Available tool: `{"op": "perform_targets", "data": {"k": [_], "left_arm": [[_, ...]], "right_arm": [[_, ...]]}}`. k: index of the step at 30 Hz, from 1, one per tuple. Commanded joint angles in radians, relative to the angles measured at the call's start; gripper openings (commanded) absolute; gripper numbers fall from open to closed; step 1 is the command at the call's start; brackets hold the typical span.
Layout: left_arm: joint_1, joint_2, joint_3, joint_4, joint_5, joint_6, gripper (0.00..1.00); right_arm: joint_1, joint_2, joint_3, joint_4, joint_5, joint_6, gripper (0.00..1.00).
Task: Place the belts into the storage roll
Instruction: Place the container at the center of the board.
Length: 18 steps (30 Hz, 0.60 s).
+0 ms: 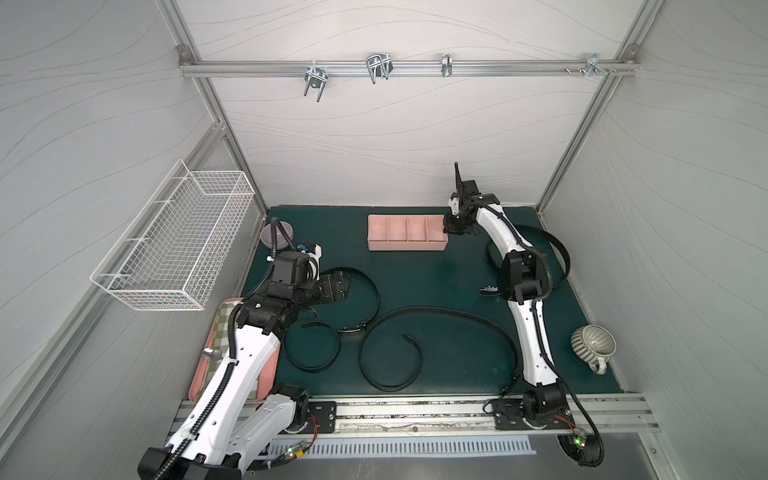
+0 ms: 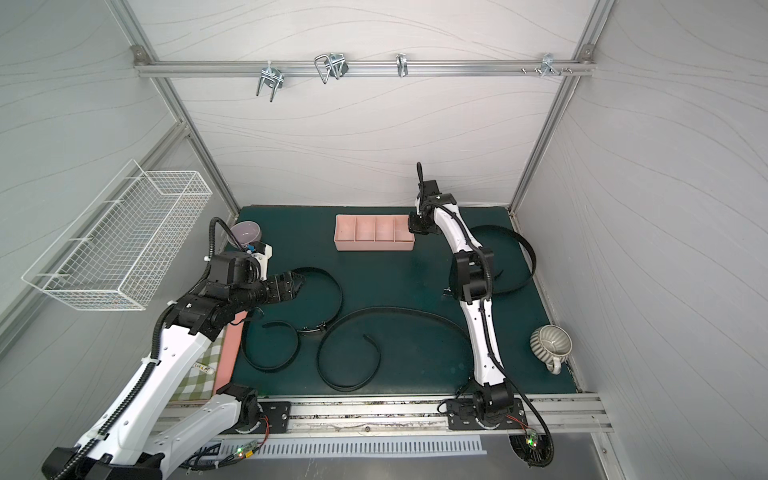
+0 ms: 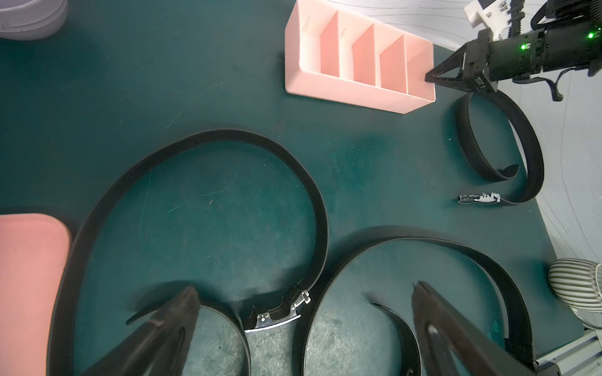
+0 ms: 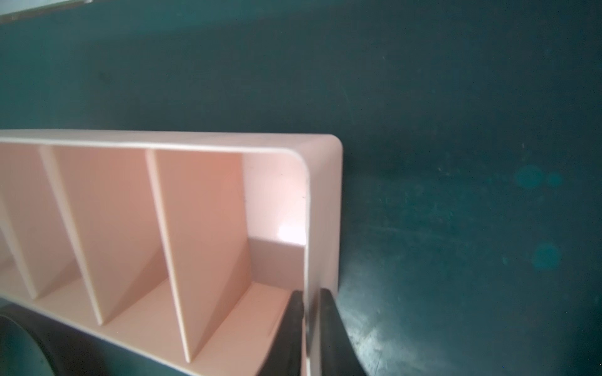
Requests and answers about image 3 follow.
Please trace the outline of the pink divided storage box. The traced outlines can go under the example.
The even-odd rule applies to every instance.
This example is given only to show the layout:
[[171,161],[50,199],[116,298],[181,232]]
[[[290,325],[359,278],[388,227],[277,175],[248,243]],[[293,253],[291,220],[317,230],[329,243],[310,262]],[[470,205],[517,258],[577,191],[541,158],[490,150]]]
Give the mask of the pink divided storage box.
[[289,94],[407,114],[436,100],[434,45],[325,1],[297,1],[285,28]]

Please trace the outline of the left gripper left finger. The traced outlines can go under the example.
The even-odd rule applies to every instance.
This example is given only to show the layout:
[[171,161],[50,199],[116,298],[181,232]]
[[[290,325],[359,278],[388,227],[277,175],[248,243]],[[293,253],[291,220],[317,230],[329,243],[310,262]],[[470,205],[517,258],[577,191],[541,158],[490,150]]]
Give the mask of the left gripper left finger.
[[181,375],[201,308],[188,286],[165,302],[85,375]]

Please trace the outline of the long black belt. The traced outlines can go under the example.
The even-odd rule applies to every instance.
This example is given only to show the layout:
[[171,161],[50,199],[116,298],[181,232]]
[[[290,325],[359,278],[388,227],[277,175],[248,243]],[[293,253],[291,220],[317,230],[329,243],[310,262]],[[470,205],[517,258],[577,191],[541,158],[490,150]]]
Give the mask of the long black belt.
[[439,309],[414,311],[413,290],[421,284],[448,302],[439,329],[447,332],[462,317],[482,337],[466,347],[450,333],[451,365],[496,351],[496,370],[534,369],[528,308],[500,264],[455,241],[393,233],[353,241],[326,266],[296,331],[295,374],[426,374],[416,323]]

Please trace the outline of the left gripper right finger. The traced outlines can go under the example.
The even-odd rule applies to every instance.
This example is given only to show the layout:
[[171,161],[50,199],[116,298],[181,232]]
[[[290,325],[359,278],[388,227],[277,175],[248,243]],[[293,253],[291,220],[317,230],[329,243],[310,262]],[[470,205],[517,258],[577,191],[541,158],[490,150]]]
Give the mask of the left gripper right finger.
[[417,341],[426,373],[458,375],[459,361],[470,375],[533,375],[481,333],[426,282],[412,293]]

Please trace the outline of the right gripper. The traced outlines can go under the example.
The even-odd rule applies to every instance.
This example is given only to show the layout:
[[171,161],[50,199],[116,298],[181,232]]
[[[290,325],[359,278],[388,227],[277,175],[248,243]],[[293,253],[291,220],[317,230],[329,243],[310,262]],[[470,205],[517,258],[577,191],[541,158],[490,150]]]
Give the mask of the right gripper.
[[463,92],[493,90],[499,81],[569,69],[587,70],[589,76],[601,70],[600,28],[572,22],[498,41],[486,28],[429,70],[425,82]]

